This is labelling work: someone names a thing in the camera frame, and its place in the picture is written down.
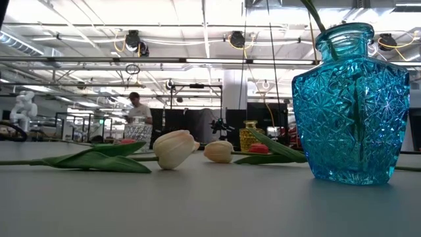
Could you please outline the red artificial tulip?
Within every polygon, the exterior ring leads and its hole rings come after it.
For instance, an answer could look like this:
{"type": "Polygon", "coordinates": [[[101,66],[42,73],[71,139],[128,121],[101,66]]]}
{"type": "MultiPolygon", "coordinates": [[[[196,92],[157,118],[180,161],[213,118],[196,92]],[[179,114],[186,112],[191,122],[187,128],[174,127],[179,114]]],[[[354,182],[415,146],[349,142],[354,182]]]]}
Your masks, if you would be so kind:
{"type": "Polygon", "coordinates": [[[57,138],[46,138],[48,142],[63,142],[68,144],[76,144],[76,145],[84,145],[89,147],[94,147],[97,145],[122,145],[122,144],[132,144],[135,142],[135,140],[131,139],[122,139],[122,140],[116,140],[116,139],[105,139],[102,142],[100,141],[90,141],[90,142],[75,142],[72,140],[60,140],[57,138]]]}
{"type": "Polygon", "coordinates": [[[267,153],[269,153],[269,148],[264,144],[255,143],[255,144],[251,144],[248,152],[249,153],[267,154],[267,153]]]}

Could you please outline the white artificial tulip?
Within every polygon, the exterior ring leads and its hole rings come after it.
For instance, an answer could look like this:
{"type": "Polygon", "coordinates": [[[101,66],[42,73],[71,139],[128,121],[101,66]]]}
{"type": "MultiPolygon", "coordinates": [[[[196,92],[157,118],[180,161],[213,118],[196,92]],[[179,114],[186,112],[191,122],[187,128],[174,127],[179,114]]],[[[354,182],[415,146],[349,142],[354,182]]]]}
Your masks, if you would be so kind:
{"type": "Polygon", "coordinates": [[[353,120],[354,120],[354,133],[355,133],[355,163],[357,169],[362,171],[364,169],[363,165],[363,153],[364,148],[362,146],[362,141],[364,137],[364,128],[362,125],[362,117],[361,117],[361,79],[356,79],[354,83],[354,90],[353,90],[353,120]]]}
{"type": "Polygon", "coordinates": [[[319,30],[321,31],[321,34],[326,38],[326,42],[327,42],[328,47],[330,48],[330,51],[331,51],[330,54],[332,56],[332,59],[335,60],[335,61],[338,60],[338,55],[336,53],[334,45],[333,45],[332,41],[327,38],[326,28],[323,25],[323,23],[321,21],[321,18],[318,14],[318,11],[316,10],[316,7],[312,3],[312,0],[300,0],[300,1],[302,2],[302,4],[304,4],[304,6],[306,7],[306,9],[310,13],[310,15],[315,20],[319,30]]]}

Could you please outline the yellow glass vase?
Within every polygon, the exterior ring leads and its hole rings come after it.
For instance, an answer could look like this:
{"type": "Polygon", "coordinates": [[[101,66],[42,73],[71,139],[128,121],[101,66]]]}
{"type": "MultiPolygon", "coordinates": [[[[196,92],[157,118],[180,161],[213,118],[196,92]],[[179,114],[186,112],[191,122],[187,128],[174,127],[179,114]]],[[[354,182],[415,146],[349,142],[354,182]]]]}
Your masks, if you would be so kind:
{"type": "Polygon", "coordinates": [[[255,129],[257,132],[264,134],[264,130],[257,128],[256,120],[245,120],[244,128],[239,129],[239,140],[241,151],[247,152],[252,144],[259,143],[259,140],[254,137],[254,135],[249,131],[249,128],[255,129]]]}

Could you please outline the clear glass vase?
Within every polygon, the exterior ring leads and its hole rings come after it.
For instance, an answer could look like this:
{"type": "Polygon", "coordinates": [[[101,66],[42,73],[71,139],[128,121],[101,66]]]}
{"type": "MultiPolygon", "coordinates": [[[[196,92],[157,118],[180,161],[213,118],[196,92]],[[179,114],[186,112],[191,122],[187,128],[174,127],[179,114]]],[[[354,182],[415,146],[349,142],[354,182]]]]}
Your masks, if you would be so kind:
{"type": "Polygon", "coordinates": [[[124,127],[125,138],[145,142],[145,145],[140,149],[141,152],[149,151],[153,131],[152,125],[145,122],[146,119],[146,117],[141,116],[132,117],[131,122],[124,127]]]}

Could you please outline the blue cut-glass vase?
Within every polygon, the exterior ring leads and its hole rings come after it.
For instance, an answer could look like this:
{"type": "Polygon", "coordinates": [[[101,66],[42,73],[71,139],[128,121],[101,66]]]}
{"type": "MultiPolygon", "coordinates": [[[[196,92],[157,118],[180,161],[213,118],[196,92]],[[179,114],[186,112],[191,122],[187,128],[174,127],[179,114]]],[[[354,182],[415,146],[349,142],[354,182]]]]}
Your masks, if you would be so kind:
{"type": "Polygon", "coordinates": [[[297,133],[316,178],[354,185],[385,184],[399,158],[410,107],[406,68],[372,58],[368,43],[374,29],[367,23],[348,23],[319,34],[316,48],[322,62],[293,78],[293,110],[297,133]],[[355,163],[353,90],[361,79],[361,117],[364,128],[362,171],[355,163]]]}

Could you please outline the black device with green light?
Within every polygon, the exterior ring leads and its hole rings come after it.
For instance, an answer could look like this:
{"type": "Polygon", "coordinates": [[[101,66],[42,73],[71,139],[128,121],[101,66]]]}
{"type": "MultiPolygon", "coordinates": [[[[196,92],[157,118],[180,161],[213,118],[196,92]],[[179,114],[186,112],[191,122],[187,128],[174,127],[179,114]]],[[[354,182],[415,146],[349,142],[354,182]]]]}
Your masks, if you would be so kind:
{"type": "Polygon", "coordinates": [[[232,132],[235,128],[224,123],[224,120],[222,118],[218,118],[216,120],[213,120],[210,123],[210,127],[212,129],[212,133],[215,134],[217,131],[228,131],[228,132],[232,132]]]}

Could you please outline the dark fabric partition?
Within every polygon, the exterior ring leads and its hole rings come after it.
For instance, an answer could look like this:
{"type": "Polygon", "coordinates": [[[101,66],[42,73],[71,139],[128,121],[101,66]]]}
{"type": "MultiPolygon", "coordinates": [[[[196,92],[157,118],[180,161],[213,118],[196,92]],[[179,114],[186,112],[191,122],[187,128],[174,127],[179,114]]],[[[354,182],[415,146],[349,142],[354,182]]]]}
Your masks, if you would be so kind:
{"type": "Polygon", "coordinates": [[[226,121],[225,109],[151,109],[151,112],[153,116],[152,143],[159,136],[177,130],[187,130],[200,144],[227,140],[227,131],[214,130],[217,120],[226,121]]]}

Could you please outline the long ceiling light bar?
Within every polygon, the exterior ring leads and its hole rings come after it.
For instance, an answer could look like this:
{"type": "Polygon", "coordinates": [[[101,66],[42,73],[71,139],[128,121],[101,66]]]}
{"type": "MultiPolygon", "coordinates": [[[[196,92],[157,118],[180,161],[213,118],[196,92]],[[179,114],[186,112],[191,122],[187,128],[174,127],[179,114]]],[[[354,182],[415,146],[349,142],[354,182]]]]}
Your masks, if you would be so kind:
{"type": "Polygon", "coordinates": [[[307,60],[268,60],[268,59],[185,59],[187,63],[199,64],[257,64],[257,65],[315,65],[307,60]]]}

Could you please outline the person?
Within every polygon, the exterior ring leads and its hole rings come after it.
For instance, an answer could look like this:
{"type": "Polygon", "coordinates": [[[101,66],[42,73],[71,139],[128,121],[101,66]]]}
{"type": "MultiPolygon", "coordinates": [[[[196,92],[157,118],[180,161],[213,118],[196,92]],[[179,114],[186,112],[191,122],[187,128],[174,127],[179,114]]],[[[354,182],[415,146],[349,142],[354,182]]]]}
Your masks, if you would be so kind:
{"type": "Polygon", "coordinates": [[[148,106],[140,103],[139,99],[140,96],[137,92],[131,92],[128,96],[129,100],[131,101],[133,108],[129,111],[126,120],[128,123],[134,122],[134,117],[143,117],[143,122],[146,124],[153,123],[153,117],[151,114],[151,110],[148,106]]]}

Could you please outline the grey table mat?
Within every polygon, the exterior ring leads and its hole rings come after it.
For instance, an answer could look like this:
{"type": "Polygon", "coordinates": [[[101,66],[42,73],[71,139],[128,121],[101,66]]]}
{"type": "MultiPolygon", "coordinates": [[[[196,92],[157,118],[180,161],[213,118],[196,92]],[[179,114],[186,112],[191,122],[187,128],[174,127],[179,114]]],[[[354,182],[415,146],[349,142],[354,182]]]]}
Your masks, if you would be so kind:
{"type": "Polygon", "coordinates": [[[421,172],[379,186],[308,165],[218,164],[201,153],[150,173],[0,167],[0,237],[421,237],[421,172]]]}

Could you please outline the white robot figure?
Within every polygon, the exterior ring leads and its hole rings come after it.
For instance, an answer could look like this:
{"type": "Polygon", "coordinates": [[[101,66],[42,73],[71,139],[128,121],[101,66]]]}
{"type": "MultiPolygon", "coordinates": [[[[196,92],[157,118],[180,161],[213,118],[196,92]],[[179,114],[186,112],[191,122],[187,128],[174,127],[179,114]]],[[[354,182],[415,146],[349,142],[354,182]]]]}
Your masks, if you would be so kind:
{"type": "Polygon", "coordinates": [[[21,91],[10,113],[10,122],[25,132],[29,131],[31,119],[37,116],[37,105],[32,102],[34,96],[32,91],[21,91]]]}

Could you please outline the black metal frame rig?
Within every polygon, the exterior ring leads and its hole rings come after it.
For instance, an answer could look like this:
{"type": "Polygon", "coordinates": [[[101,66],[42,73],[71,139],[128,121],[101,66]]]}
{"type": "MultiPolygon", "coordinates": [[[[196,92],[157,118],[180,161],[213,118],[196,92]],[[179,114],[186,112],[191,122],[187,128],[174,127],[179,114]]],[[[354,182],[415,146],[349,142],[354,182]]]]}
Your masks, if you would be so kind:
{"type": "Polygon", "coordinates": [[[223,104],[223,95],[222,95],[222,85],[210,85],[210,84],[188,84],[188,85],[180,85],[180,84],[172,84],[170,85],[170,108],[173,108],[173,101],[175,97],[178,97],[178,94],[185,88],[191,89],[205,89],[208,88],[212,93],[215,94],[217,98],[220,100],[220,108],[222,108],[223,104]]]}

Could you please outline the silver ventilation duct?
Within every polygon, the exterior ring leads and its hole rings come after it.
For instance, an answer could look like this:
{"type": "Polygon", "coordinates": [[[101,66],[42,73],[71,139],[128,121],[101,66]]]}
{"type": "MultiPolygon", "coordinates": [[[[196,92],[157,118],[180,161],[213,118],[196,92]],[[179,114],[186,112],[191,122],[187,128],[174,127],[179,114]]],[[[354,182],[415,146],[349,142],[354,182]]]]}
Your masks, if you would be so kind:
{"type": "Polygon", "coordinates": [[[63,54],[52,47],[46,47],[20,39],[18,36],[0,30],[0,44],[11,47],[31,57],[62,57],[63,54]]]}

